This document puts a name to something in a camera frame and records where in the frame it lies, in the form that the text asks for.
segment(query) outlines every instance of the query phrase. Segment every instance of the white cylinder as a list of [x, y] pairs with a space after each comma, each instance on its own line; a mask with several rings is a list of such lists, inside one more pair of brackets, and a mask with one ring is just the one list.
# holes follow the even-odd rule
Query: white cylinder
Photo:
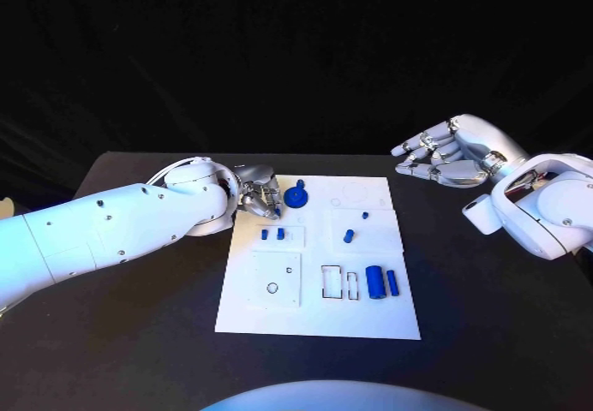
[[463, 207], [461, 213], [477, 227], [481, 234], [489, 235], [502, 227], [500, 218], [496, 215], [490, 196], [487, 194], [481, 194]]

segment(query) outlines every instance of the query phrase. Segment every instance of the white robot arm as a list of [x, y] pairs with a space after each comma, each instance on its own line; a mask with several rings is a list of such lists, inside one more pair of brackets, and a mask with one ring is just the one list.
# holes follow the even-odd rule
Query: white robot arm
[[[494, 183], [492, 193], [461, 210], [483, 234], [503, 227], [544, 259], [555, 259], [580, 247], [591, 248], [593, 162], [587, 158], [544, 154], [529, 159], [510, 137], [467, 114], [391, 150], [393, 156], [404, 153], [406, 159], [395, 167], [401, 174], [457, 188], [474, 187], [487, 179]], [[431, 164], [418, 164], [427, 156]]]
[[[163, 178], [164, 187], [153, 185]], [[230, 171], [209, 158], [187, 158], [147, 184], [0, 220], [0, 314], [65, 279], [125, 263], [184, 235], [228, 229], [236, 208], [278, 218], [271, 167]]]

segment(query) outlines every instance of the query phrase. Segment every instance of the black table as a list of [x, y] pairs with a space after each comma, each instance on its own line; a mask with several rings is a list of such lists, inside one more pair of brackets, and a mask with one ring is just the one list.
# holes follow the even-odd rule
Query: black table
[[[181, 154], [106, 153], [77, 197], [145, 182]], [[456, 190], [388, 156], [212, 154], [278, 174], [386, 176], [421, 341], [213, 332], [230, 230], [37, 292], [0, 320], [0, 409], [197, 409], [245, 390], [352, 379], [492, 410], [590, 409], [593, 289], [572, 258], [545, 261], [460, 208]]]

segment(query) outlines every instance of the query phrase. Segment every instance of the blue object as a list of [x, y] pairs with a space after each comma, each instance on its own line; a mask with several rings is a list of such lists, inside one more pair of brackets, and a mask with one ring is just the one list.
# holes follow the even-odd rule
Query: blue object
[[399, 289], [398, 284], [395, 283], [395, 273], [392, 270], [386, 270], [386, 281], [389, 282], [391, 295], [395, 297], [399, 295]]
[[304, 190], [304, 181], [298, 180], [295, 182], [295, 187], [291, 187], [284, 192], [284, 204], [290, 208], [300, 208], [305, 204], [307, 200], [308, 200], [308, 194], [305, 193], [305, 190]]
[[366, 285], [367, 285], [367, 296], [373, 300], [379, 300], [386, 297], [385, 292], [385, 282], [382, 280], [382, 271], [378, 265], [370, 265], [366, 267]]
[[353, 236], [355, 236], [355, 232], [349, 229], [349, 230], [346, 231], [346, 235], [343, 236], [343, 242], [350, 243]]

